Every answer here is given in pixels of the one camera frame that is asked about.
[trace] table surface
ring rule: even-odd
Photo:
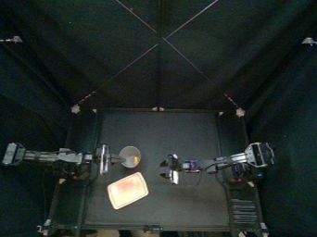
[[[168,154],[176,154],[182,160],[219,156],[214,113],[107,112],[102,117],[98,142],[110,144],[114,154],[128,145],[136,146],[142,162],[135,168],[115,164],[107,175],[95,180],[88,195],[87,225],[159,225],[180,230],[227,226],[225,187],[214,175],[180,174],[178,185],[159,176],[159,163]],[[115,210],[107,187],[134,172],[143,175],[148,195]]]

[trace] black curtain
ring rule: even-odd
[[[317,48],[301,45],[249,110],[253,142],[275,145],[275,165],[259,186],[274,236],[317,236]]]
[[[4,38],[19,35],[0,16]],[[0,160],[11,142],[28,150],[63,147],[69,109],[27,43],[0,44]],[[39,165],[0,167],[0,235],[37,236],[44,222],[55,178]]]

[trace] orange tray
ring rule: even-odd
[[[146,195],[148,195],[148,190],[139,172],[108,185],[108,198],[115,209],[136,202]]]

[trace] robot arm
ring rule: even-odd
[[[52,163],[63,161],[69,165],[80,167],[82,164],[91,162],[100,163],[99,173],[104,175],[108,172],[108,164],[123,163],[126,159],[110,153],[110,147],[103,144],[94,153],[76,153],[68,148],[60,148],[56,152],[27,151],[21,144],[9,143],[3,165],[17,166],[23,161]]]
[[[251,143],[243,153],[233,156],[222,156],[207,160],[186,160],[180,162],[176,155],[168,155],[168,159],[160,163],[162,168],[168,168],[168,172],[160,173],[163,178],[178,184],[178,172],[217,173],[221,169],[241,164],[258,169],[274,164],[274,150],[269,143]]]

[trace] small object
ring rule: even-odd
[[[238,109],[235,110],[235,114],[237,114],[238,117],[243,117],[243,115],[245,115],[245,110],[242,110],[241,108],[238,108]]]
[[[79,106],[79,105],[73,105],[73,106],[71,107],[71,109],[72,109],[72,113],[73,113],[73,114],[77,114],[77,113],[80,112],[80,106]]]
[[[135,146],[127,146],[120,151],[119,156],[126,159],[126,162],[123,162],[123,166],[127,168],[135,168],[142,160],[142,153],[139,149]]]
[[[108,199],[116,210],[144,198],[146,195],[148,195],[148,190],[139,172],[108,186]]]
[[[314,44],[317,44],[317,42],[316,42],[310,37],[308,37],[308,38],[304,40],[302,44],[310,44],[310,46],[313,46]]]
[[[20,36],[13,36],[13,38],[12,39],[0,39],[0,43],[1,42],[15,42],[15,43],[23,43],[24,41],[23,41],[23,39],[21,39],[21,37]]]
[[[254,188],[254,183],[251,181],[247,182],[251,188]]]
[[[59,184],[63,184],[65,182],[65,179],[59,179]]]

